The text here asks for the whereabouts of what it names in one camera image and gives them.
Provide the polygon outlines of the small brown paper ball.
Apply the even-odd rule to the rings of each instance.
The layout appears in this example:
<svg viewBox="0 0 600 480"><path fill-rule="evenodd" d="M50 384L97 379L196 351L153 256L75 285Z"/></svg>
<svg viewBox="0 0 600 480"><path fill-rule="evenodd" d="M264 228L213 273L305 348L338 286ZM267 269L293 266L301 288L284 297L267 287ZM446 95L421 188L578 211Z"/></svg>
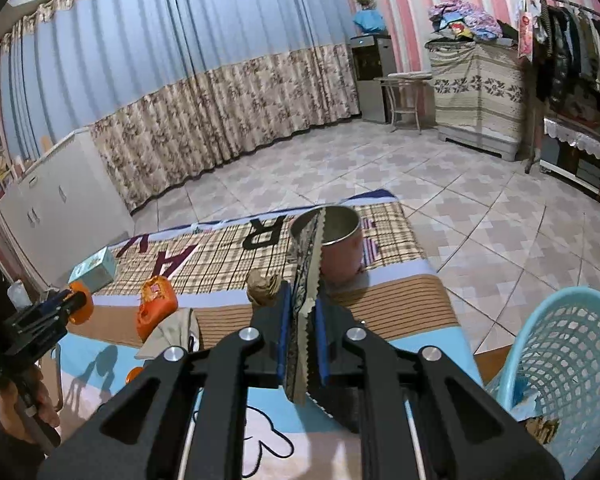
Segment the small brown paper ball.
<svg viewBox="0 0 600 480"><path fill-rule="evenodd" d="M264 275L252 269L247 276L247 297L255 309L272 307L282 284L278 274Z"/></svg>

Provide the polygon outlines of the orange tangerine back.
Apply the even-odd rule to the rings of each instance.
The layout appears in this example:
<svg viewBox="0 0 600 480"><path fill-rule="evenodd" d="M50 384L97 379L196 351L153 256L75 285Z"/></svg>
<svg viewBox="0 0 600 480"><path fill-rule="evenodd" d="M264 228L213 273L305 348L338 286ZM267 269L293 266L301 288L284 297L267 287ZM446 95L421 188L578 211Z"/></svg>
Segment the orange tangerine back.
<svg viewBox="0 0 600 480"><path fill-rule="evenodd" d="M69 321L74 325L82 325L90 319L94 312L94 304L90 290L80 281L69 284L71 290L69 301Z"/></svg>

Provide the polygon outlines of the orange snack wrapper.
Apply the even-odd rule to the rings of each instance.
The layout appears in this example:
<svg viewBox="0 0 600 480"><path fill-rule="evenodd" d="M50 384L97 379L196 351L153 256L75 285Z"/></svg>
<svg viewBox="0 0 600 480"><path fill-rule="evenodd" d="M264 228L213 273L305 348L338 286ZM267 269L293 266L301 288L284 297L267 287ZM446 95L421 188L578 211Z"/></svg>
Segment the orange snack wrapper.
<svg viewBox="0 0 600 480"><path fill-rule="evenodd" d="M178 310L178 297L170 281L156 275L140 288L140 306L136 312L135 327L141 341L169 315Z"/></svg>

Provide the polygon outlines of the brown paper bag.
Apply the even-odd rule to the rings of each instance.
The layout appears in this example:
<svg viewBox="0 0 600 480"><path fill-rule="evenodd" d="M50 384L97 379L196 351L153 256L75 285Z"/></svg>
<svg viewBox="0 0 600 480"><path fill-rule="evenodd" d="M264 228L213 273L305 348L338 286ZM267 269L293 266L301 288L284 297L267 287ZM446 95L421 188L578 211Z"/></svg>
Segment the brown paper bag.
<svg viewBox="0 0 600 480"><path fill-rule="evenodd" d="M136 352L135 359L153 360L170 347L181 347L187 352L201 349L200 329L193 309L178 309L161 321Z"/></svg>

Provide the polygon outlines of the pink metal-lined cup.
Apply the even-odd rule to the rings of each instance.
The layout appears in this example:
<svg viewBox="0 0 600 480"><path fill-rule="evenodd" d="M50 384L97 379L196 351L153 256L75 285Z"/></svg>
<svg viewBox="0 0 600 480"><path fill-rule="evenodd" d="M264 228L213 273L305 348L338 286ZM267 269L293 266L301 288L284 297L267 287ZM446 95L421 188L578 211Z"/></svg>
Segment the pink metal-lined cup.
<svg viewBox="0 0 600 480"><path fill-rule="evenodd" d="M321 271L324 280L335 286L355 278L363 264L363 230L360 215L351 207L328 205L311 209L291 223L291 236L300 232L320 211L325 213Z"/></svg>

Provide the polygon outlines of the black textured flat case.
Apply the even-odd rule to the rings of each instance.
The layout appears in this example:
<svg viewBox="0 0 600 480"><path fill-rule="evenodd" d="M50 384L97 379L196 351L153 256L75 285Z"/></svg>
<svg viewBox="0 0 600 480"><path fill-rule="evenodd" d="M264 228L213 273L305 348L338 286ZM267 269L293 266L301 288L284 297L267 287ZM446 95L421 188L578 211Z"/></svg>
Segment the black textured flat case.
<svg viewBox="0 0 600 480"><path fill-rule="evenodd" d="M317 373L314 310L309 325L309 378L306 392L311 400L340 426L360 432L363 385L362 358L349 349L349 330L366 332L364 325L356 322L351 311L339 304L323 300L325 325L329 341L328 383L322 385Z"/></svg>

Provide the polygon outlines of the cartoon patterned table cloth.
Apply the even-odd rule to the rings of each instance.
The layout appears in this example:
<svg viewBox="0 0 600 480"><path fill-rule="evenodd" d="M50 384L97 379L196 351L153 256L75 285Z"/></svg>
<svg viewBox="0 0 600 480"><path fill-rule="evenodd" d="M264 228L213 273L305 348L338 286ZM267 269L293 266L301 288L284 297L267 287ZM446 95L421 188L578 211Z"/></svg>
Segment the cartoon patterned table cloth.
<svg viewBox="0 0 600 480"><path fill-rule="evenodd" d="M408 479L430 474L444 451L437 406L464 408L483 383L442 281L402 206L378 190L348 200L362 219L363 264L318 298L349 309L366 332L347 332L362 358L360 432L340 426L306 393L288 400L276 374L278 312L247 297L252 269L289 284L290 227L311 209L190 226L131 238L94 312L61 339L69 403L88 419L42 463L42 479ZM193 309L201 349L170 347L139 361L140 288L167 278L178 309ZM143 371L129 384L133 367Z"/></svg>

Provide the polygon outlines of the white cabinet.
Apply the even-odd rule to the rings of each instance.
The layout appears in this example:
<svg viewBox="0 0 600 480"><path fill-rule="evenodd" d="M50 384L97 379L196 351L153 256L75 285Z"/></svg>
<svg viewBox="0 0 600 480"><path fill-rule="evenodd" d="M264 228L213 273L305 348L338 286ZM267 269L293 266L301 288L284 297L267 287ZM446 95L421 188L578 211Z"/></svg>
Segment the white cabinet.
<svg viewBox="0 0 600 480"><path fill-rule="evenodd" d="M87 128L68 134L9 185L0 211L47 285L65 284L78 263L134 233Z"/></svg>

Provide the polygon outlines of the small stool table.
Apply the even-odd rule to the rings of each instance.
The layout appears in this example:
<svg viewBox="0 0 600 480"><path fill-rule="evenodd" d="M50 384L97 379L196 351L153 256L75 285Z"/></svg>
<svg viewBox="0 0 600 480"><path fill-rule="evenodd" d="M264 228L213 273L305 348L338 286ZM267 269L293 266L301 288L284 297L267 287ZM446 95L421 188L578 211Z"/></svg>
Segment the small stool table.
<svg viewBox="0 0 600 480"><path fill-rule="evenodd" d="M404 125L404 118L411 116L418 132L422 131L420 124L420 101L432 73L426 70L407 73L391 73L376 78L380 88L385 90L389 99L389 124L393 131Z"/></svg>

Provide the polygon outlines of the light blue plastic basket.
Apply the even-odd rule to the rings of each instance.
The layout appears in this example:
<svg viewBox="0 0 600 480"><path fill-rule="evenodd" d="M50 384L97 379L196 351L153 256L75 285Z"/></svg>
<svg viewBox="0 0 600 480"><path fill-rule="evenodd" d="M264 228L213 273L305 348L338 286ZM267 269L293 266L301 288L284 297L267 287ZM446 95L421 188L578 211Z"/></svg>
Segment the light blue plastic basket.
<svg viewBox="0 0 600 480"><path fill-rule="evenodd" d="M486 391L509 413L557 422L545 445L574 478L600 448L600 292L568 287L547 297L518 333Z"/></svg>

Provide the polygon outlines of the water dispenser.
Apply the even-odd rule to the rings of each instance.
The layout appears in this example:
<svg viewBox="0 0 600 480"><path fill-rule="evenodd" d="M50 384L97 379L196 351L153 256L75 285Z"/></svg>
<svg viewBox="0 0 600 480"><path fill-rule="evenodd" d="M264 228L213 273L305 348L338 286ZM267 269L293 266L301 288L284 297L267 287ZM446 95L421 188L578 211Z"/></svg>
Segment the water dispenser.
<svg viewBox="0 0 600 480"><path fill-rule="evenodd" d="M350 39L358 106L366 122L386 124L389 104L381 78L396 72L396 58L389 35L363 35Z"/></svg>

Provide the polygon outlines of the cloth covered cabinet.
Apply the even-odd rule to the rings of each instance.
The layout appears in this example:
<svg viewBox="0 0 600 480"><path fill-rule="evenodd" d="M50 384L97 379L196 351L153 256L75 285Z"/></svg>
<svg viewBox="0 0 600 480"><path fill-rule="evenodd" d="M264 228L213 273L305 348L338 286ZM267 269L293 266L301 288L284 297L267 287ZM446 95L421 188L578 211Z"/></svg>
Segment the cloth covered cabinet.
<svg viewBox="0 0 600 480"><path fill-rule="evenodd" d="M526 130L524 71L517 52L490 42L427 44L440 139L512 162Z"/></svg>

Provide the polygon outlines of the low bench with lace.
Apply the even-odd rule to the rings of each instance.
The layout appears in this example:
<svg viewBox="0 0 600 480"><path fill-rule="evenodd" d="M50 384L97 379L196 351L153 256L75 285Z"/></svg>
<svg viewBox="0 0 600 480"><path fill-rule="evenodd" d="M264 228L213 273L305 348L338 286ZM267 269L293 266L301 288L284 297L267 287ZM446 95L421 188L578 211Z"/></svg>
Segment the low bench with lace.
<svg viewBox="0 0 600 480"><path fill-rule="evenodd" d="M545 117L539 165L600 202L600 136L594 130L560 117Z"/></svg>

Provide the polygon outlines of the pile of clothes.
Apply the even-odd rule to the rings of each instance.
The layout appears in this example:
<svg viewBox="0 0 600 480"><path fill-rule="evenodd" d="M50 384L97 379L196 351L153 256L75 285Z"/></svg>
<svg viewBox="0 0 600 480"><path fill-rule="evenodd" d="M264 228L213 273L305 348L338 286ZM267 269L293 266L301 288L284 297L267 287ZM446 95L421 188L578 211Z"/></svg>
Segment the pile of clothes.
<svg viewBox="0 0 600 480"><path fill-rule="evenodd" d="M465 0L446 0L430 6L428 18L434 34L445 39L516 44L519 38L512 26Z"/></svg>

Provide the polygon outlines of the clothes rack with garments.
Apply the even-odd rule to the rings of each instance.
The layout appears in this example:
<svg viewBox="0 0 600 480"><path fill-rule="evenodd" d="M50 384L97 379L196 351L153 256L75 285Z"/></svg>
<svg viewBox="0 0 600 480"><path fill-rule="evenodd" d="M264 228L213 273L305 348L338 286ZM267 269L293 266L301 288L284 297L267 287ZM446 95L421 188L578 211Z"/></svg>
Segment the clothes rack with garments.
<svg viewBox="0 0 600 480"><path fill-rule="evenodd" d="M540 159L543 119L600 136L600 12L570 0L518 0L518 54L527 70L527 165Z"/></svg>

